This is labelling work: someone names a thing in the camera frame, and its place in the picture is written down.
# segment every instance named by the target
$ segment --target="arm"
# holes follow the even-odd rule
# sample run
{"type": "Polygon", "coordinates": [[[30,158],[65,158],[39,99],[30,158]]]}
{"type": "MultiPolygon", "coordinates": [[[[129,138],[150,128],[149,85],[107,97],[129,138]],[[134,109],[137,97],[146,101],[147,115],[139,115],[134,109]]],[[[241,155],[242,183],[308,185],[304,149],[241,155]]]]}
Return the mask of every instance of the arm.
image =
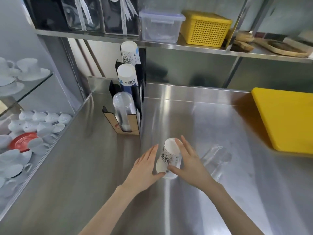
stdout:
{"type": "Polygon", "coordinates": [[[165,172],[152,175],[157,149],[158,145],[151,147],[135,161],[124,183],[116,188],[79,235],[109,235],[132,199],[165,175],[165,172]]]}
{"type": "Polygon", "coordinates": [[[168,169],[209,197],[232,235],[264,235],[224,187],[210,176],[189,142],[183,136],[182,143],[178,139],[175,139],[175,142],[182,153],[184,168],[168,166],[168,169]]]}

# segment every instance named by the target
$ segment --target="white ribbon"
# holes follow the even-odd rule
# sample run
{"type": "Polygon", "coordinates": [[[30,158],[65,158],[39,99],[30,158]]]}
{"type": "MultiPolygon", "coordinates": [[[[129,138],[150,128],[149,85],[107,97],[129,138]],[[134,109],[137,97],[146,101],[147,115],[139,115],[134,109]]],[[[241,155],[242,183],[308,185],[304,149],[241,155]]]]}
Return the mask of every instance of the white ribbon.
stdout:
{"type": "Polygon", "coordinates": [[[78,11],[78,17],[80,20],[81,28],[82,30],[87,31],[83,11],[85,13],[88,24],[93,24],[88,6],[84,0],[74,0],[74,1],[75,1],[77,11],[78,11]]]}
{"type": "Polygon", "coordinates": [[[120,0],[120,15],[122,18],[123,35],[127,35],[126,18],[128,21],[131,20],[131,14],[129,13],[128,9],[131,11],[132,16],[138,15],[130,0],[120,0]]]}

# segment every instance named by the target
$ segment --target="red saucer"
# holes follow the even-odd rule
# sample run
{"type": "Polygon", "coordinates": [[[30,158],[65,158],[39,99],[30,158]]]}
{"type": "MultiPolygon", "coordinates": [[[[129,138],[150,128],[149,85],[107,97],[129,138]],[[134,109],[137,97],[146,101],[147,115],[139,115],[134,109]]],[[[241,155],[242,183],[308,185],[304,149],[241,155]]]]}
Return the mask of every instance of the red saucer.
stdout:
{"type": "Polygon", "coordinates": [[[18,149],[21,153],[29,151],[28,143],[30,140],[37,138],[36,132],[29,132],[24,133],[20,136],[17,136],[15,139],[12,140],[9,147],[10,149],[18,149]]]}

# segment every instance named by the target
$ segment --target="hand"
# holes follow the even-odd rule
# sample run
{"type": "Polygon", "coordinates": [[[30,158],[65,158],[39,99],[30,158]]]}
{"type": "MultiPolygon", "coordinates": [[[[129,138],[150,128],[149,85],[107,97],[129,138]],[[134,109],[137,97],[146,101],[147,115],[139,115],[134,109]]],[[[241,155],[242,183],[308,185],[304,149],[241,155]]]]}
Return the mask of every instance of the hand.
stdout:
{"type": "Polygon", "coordinates": [[[152,175],[154,159],[156,157],[158,146],[159,145],[157,144],[151,147],[146,153],[135,161],[131,172],[122,184],[123,187],[131,190],[134,195],[148,189],[148,187],[165,175],[165,172],[152,175]]]}
{"type": "Polygon", "coordinates": [[[184,136],[182,136],[182,143],[177,138],[175,138],[175,142],[182,153],[184,168],[178,169],[175,166],[168,166],[167,169],[202,191],[208,186],[216,184],[217,182],[208,173],[196,151],[184,136]]]}

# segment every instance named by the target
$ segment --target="stainless steel shelf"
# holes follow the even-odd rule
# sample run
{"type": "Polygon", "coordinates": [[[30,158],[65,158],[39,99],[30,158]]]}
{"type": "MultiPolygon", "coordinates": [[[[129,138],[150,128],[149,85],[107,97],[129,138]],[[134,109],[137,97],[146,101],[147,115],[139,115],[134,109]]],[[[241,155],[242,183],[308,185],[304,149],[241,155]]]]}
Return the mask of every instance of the stainless steel shelf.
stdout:
{"type": "Polygon", "coordinates": [[[123,43],[124,41],[134,41],[135,43],[138,44],[138,46],[142,46],[142,47],[159,47],[159,48],[185,50],[185,51],[201,52],[201,53],[209,53],[209,54],[239,56],[239,57],[246,57],[246,58],[270,59],[270,60],[298,62],[298,63],[313,63],[313,58],[297,58],[297,57],[277,55],[256,44],[253,44],[255,49],[249,53],[226,51],[226,50],[216,48],[216,47],[191,45],[191,44],[187,44],[181,35],[179,36],[177,43],[173,44],[173,43],[158,43],[158,42],[143,41],[138,36],[123,36],[123,35],[111,35],[111,34],[100,34],[100,33],[90,33],[90,32],[89,33],[59,32],[59,31],[36,29],[35,33],[38,35],[65,37],[65,38],[73,38],[73,39],[86,39],[86,40],[95,40],[95,41],[110,42],[110,43],[123,43]]]}
{"type": "Polygon", "coordinates": [[[10,96],[0,96],[0,101],[2,101],[7,107],[5,110],[0,111],[0,117],[3,116],[6,112],[8,112],[10,109],[12,109],[16,104],[18,104],[22,99],[24,99],[31,92],[33,92],[37,87],[39,87],[52,75],[53,73],[51,72],[49,76],[35,81],[20,81],[17,79],[17,82],[21,82],[24,84],[24,88],[23,90],[16,94],[10,96]]]}

